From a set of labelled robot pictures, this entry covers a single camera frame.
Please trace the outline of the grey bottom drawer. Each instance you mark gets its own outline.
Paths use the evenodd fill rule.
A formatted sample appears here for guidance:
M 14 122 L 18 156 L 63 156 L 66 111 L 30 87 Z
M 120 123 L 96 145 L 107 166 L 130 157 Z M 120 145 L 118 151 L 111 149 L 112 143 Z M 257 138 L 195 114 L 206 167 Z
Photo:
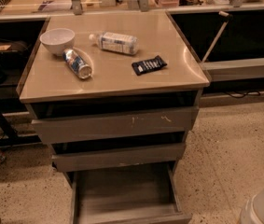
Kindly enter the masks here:
M 171 166 L 150 163 L 76 172 L 70 224 L 189 224 Z

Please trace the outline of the grey drawer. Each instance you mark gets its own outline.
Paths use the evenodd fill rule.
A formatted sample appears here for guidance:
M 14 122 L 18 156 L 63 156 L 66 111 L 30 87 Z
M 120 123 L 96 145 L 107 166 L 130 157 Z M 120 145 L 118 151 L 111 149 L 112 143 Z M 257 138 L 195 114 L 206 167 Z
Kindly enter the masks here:
M 176 161 L 182 158 L 185 149 L 185 143 L 126 147 L 102 151 L 53 155 L 52 162 L 56 165 L 59 172 L 65 173 Z
M 76 172 L 70 224 L 189 224 L 171 166 L 150 163 Z
M 189 131 L 193 127 L 198 112 L 197 106 L 163 108 L 34 119 L 32 125 L 44 144 L 55 144 Z

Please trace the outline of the grey drawer cabinet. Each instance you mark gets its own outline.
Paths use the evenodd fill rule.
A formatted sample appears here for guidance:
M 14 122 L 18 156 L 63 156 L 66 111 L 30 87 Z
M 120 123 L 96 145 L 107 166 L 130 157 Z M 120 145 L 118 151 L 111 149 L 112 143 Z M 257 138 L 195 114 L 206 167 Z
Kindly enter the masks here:
M 45 48 L 39 48 L 29 74 L 19 86 L 20 100 L 34 119 L 55 119 L 163 108 L 199 108 L 209 80 L 164 11 L 87 14 L 51 17 L 48 28 L 69 28 L 75 50 L 91 66 L 82 80 Z M 135 55 L 100 49 L 90 34 L 112 32 L 138 39 Z M 167 65 L 137 76 L 132 63 L 160 56 Z M 189 131 L 45 144 L 58 154 L 186 143 Z

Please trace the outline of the grey top drawer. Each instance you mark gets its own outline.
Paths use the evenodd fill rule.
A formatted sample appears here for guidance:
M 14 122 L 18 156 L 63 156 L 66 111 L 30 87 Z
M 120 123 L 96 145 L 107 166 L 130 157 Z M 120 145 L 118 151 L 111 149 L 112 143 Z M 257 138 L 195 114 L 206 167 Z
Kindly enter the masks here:
M 32 125 L 44 144 L 55 144 L 189 131 L 193 127 L 198 112 L 197 106 L 163 108 L 34 119 Z

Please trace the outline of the grey middle drawer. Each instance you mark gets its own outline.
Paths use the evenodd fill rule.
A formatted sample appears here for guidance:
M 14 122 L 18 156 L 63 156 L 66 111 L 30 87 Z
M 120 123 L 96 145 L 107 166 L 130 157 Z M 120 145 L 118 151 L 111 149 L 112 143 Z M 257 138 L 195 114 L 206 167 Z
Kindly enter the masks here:
M 185 143 L 126 147 L 102 151 L 53 155 L 52 162 L 56 165 L 59 172 L 65 173 L 176 161 L 182 158 L 185 149 Z

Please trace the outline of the dark blue snack packet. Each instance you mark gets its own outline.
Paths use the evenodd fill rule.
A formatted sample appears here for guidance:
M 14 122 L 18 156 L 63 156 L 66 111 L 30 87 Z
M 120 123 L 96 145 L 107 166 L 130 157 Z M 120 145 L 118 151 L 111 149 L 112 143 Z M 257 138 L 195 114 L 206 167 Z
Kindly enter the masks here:
M 132 69 L 137 76 L 158 71 L 165 67 L 167 63 L 162 60 L 160 56 L 152 59 L 143 60 L 140 62 L 132 63 Z

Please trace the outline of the clear plastic water bottle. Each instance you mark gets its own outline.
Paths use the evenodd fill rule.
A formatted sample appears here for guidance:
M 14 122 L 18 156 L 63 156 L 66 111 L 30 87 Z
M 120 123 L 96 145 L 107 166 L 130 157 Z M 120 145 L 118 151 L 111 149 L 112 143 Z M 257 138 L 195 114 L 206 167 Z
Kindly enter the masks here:
M 135 55 L 138 51 L 138 39 L 132 35 L 101 32 L 99 34 L 90 34 L 89 40 L 102 50 L 126 55 Z

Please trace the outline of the blue white soda can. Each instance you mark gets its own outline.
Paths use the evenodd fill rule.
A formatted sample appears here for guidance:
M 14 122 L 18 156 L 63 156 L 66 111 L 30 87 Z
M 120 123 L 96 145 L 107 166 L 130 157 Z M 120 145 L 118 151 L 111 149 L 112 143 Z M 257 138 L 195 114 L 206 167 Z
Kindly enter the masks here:
M 92 75 L 92 68 L 85 60 L 77 54 L 73 49 L 65 49 L 63 51 L 63 58 L 68 67 L 80 79 L 87 79 Z

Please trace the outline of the white bowl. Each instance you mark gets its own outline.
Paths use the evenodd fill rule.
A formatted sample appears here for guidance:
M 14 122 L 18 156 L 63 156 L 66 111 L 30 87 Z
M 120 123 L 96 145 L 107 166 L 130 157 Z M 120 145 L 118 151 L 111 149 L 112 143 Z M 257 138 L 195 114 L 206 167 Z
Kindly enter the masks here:
M 75 32 L 70 29 L 56 28 L 42 34 L 40 42 L 51 54 L 62 56 L 66 49 L 74 46 L 75 36 Z

